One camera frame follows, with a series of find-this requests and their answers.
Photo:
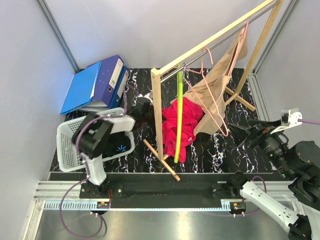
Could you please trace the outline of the beige top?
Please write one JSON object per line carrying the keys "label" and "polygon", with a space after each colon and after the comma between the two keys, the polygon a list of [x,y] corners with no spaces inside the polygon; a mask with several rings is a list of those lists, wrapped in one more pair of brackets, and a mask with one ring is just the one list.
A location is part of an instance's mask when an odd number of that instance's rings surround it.
{"label": "beige top", "polygon": [[198,122],[193,134],[213,135],[223,126],[226,103],[224,92],[232,78],[236,61],[246,57],[248,53],[247,29],[239,31],[225,54],[205,75],[204,79],[195,84],[183,95],[191,102],[201,106],[204,116]]}

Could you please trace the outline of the red t shirt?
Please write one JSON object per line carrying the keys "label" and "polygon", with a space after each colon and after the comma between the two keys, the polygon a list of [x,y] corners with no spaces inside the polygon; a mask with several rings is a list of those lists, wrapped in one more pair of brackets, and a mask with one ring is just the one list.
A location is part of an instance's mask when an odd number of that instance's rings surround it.
{"label": "red t shirt", "polygon": [[174,100],[170,107],[162,109],[165,118],[162,123],[163,151],[174,157],[175,163],[186,161],[186,147],[196,139],[194,130],[204,115],[198,104],[186,97],[182,100],[182,104]]}

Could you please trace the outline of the pink wire hanger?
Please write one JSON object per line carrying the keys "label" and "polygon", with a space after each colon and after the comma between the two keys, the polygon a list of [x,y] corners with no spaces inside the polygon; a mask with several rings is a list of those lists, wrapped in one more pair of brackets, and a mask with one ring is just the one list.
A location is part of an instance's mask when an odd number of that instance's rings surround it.
{"label": "pink wire hanger", "polygon": [[234,54],[233,54],[233,57],[231,59],[231,63],[230,63],[230,66],[229,66],[228,74],[227,74],[229,77],[232,76],[232,71],[233,71],[234,66],[236,64],[238,56],[239,56],[239,54],[240,54],[240,52],[242,50],[243,44],[244,44],[244,42],[246,40],[248,26],[249,26],[249,21],[246,22],[245,28],[243,29],[243,32],[240,35],[241,38],[240,38],[240,40],[238,41],[238,43],[236,45],[236,48],[235,48],[235,51],[234,51]]}
{"label": "pink wire hanger", "polygon": [[213,135],[218,131],[225,137],[229,135],[230,131],[225,121],[224,101],[224,92],[231,79],[226,74],[229,63],[228,58],[222,58],[207,74],[204,74],[202,65],[197,72],[202,76],[202,80],[195,85],[191,85],[184,77],[184,82],[189,87],[184,96],[204,110],[204,116],[195,127],[195,135],[199,133]]}

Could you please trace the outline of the neon yellow hanger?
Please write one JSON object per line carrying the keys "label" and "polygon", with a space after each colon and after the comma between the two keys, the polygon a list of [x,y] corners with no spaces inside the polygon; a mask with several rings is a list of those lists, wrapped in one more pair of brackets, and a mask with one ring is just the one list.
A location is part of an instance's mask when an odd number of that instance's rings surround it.
{"label": "neon yellow hanger", "polygon": [[175,153],[174,153],[174,162],[177,163],[185,163],[186,161],[186,153],[184,153],[184,157],[181,156],[182,150],[183,152],[186,150],[187,143],[190,141],[187,138],[187,133],[184,131],[183,125],[183,105],[184,105],[184,97],[183,97],[183,87],[184,87],[184,73],[186,71],[186,65],[183,64],[182,70],[177,72],[177,128],[176,128],[176,145],[175,145]]}

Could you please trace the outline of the black t shirt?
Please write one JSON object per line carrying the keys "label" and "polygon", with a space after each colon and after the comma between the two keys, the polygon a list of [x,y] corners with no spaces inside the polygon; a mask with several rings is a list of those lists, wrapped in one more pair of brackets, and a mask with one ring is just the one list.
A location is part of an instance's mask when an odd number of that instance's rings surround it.
{"label": "black t shirt", "polygon": [[106,147],[103,151],[103,158],[110,158],[114,155],[126,152],[131,149],[130,138],[124,132],[116,132],[109,136]]}

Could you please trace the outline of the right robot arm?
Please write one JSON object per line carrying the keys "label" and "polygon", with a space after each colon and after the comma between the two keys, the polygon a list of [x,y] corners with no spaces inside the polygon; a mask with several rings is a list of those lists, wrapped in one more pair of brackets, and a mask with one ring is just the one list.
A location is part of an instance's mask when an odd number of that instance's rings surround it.
{"label": "right robot arm", "polygon": [[281,177],[291,181],[288,189],[301,203],[305,213],[287,209],[260,190],[253,180],[236,172],[226,183],[232,198],[242,197],[254,203],[275,220],[291,240],[318,240],[320,238],[320,148],[314,141],[300,141],[288,147],[284,131],[292,126],[282,120],[249,119],[249,126],[230,124],[237,145],[247,149],[260,148]]}

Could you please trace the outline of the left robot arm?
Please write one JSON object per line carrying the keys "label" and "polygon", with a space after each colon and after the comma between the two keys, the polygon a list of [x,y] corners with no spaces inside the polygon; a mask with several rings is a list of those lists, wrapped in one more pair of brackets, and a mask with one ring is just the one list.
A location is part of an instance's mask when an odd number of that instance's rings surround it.
{"label": "left robot arm", "polygon": [[89,196],[104,198],[111,191],[108,189],[107,174],[103,166],[103,154],[107,148],[113,153],[124,153],[124,149],[115,150],[113,138],[118,133],[131,132],[141,128],[152,119],[154,113],[151,95],[139,95],[135,106],[120,115],[99,115],[89,113],[72,136],[77,154],[82,158],[86,170],[83,189]]}

